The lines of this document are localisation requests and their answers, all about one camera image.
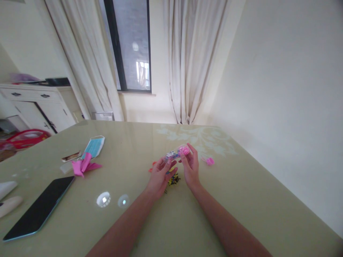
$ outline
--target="blue face mask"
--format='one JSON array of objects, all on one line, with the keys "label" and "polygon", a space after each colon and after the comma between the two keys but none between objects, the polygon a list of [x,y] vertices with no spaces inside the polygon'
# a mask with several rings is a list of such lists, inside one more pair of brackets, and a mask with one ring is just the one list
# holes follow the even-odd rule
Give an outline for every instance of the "blue face mask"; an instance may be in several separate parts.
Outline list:
[{"label": "blue face mask", "polygon": [[86,153],[90,153],[92,155],[92,158],[95,158],[99,155],[101,148],[104,145],[104,141],[105,141],[105,137],[104,136],[96,136],[96,137],[92,137],[89,140],[89,143],[82,155],[82,159],[85,158]]}]

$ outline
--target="table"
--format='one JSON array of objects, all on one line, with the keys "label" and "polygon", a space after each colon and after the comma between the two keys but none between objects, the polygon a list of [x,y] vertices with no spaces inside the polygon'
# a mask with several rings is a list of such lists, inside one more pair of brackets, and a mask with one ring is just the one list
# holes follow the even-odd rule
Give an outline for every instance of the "table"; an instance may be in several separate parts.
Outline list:
[{"label": "table", "polygon": [[[199,156],[203,186],[274,256],[336,256],[342,239],[261,164],[218,127],[83,121],[0,163],[0,182],[18,182],[8,199],[23,203],[0,219],[1,239],[63,174],[61,158],[84,150],[93,136],[106,137],[95,159],[103,167],[77,177],[38,233],[7,243],[2,256],[84,256],[145,188],[152,162],[190,142]],[[153,207],[132,256],[225,256],[215,233],[187,188],[167,187]],[[104,193],[107,205],[97,198]]]}]

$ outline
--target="floral pattern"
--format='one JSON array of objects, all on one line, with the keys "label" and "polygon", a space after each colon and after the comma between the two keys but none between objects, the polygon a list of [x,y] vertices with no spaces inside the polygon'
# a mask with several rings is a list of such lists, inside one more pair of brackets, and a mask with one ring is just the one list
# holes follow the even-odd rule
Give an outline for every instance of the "floral pattern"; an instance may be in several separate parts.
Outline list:
[{"label": "floral pattern", "polygon": [[233,144],[229,142],[230,137],[218,127],[199,126],[194,128],[181,126],[177,131],[176,128],[176,125],[161,124],[156,131],[159,134],[165,134],[167,140],[182,140],[191,143],[198,151],[199,158],[203,156],[213,158],[208,150],[213,150],[223,157],[226,157],[227,154],[237,154]]}]

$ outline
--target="phone screen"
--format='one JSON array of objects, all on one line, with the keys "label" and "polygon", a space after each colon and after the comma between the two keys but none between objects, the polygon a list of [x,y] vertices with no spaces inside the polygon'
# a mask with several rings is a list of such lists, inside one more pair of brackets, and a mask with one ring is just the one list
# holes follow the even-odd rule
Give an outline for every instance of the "phone screen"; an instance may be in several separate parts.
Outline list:
[{"label": "phone screen", "polygon": [[5,235],[3,240],[9,241],[37,232],[48,219],[74,178],[72,176],[52,181],[7,235]]}]

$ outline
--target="window sill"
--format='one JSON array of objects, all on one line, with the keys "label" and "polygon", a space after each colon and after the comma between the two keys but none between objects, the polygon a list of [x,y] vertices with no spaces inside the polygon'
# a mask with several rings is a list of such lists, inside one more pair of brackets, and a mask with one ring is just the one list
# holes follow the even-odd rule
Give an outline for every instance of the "window sill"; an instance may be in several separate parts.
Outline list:
[{"label": "window sill", "polygon": [[118,95],[140,95],[140,96],[156,96],[147,92],[130,92],[130,91],[118,91]]}]

